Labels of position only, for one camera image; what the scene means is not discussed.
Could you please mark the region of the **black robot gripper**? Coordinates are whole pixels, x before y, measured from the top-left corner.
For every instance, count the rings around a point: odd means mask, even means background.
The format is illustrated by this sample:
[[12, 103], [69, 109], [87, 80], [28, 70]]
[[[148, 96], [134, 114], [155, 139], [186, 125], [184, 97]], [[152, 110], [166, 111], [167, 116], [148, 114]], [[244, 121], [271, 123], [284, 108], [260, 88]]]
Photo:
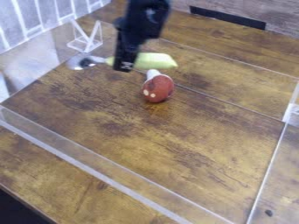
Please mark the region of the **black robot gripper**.
[[113, 69], [130, 73], [139, 46], [160, 37], [171, 12], [171, 0], [127, 0], [126, 13], [113, 26], [118, 31]]

